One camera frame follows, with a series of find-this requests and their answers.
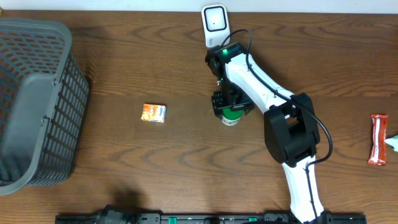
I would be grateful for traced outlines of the green lid jar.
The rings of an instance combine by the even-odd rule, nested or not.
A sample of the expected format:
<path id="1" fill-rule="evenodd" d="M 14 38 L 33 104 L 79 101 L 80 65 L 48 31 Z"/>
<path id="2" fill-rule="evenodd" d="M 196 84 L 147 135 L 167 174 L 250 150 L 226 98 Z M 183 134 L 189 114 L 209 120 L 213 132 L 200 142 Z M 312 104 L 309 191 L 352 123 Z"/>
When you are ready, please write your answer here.
<path id="1" fill-rule="evenodd" d="M 231 108 L 221 110 L 221 122 L 227 126 L 236 125 L 243 115 L 243 110 L 233 111 Z"/>

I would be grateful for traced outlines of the orange small box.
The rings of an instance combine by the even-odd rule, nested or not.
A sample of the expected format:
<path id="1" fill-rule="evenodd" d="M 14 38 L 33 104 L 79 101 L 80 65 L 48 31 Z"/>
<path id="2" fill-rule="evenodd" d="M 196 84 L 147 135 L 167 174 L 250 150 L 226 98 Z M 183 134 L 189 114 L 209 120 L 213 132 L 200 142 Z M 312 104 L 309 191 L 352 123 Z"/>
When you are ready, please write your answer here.
<path id="1" fill-rule="evenodd" d="M 155 123 L 164 123 L 166 117 L 165 105 L 153 105 L 145 103 L 142 110 L 141 120 Z"/>

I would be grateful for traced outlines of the orange Top chocolate bar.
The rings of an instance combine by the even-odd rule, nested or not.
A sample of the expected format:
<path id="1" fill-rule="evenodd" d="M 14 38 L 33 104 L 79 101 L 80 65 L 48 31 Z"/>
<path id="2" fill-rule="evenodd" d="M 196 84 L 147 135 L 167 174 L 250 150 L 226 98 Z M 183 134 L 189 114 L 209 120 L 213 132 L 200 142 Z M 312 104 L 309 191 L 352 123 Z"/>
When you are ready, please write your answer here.
<path id="1" fill-rule="evenodd" d="M 368 159 L 369 165 L 386 165 L 386 130 L 388 125 L 387 114 L 372 114 L 372 140 L 373 146 Z"/>

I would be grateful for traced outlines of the teal wet wipes pack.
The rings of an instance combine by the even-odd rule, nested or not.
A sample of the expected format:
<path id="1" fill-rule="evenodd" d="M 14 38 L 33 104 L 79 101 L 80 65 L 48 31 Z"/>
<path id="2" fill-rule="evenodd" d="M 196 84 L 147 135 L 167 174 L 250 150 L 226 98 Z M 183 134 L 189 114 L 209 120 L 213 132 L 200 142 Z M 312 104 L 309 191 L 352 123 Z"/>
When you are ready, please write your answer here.
<path id="1" fill-rule="evenodd" d="M 387 138 L 384 142 L 391 146 L 395 152 L 398 152 L 398 136 Z"/>

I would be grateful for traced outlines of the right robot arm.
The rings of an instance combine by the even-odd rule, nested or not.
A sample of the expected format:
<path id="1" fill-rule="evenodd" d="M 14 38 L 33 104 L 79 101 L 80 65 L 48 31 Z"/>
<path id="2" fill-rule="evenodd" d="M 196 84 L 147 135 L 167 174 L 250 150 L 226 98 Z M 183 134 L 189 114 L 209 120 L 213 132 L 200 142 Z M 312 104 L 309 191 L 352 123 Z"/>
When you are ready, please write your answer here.
<path id="1" fill-rule="evenodd" d="M 324 211 L 314 171 L 320 134 L 309 96 L 274 82 L 238 42 L 208 49 L 205 63 L 221 87 L 211 98 L 215 116 L 233 126 L 255 107 L 261 110 L 266 148 L 284 169 L 291 212 L 300 223 L 317 221 Z"/>

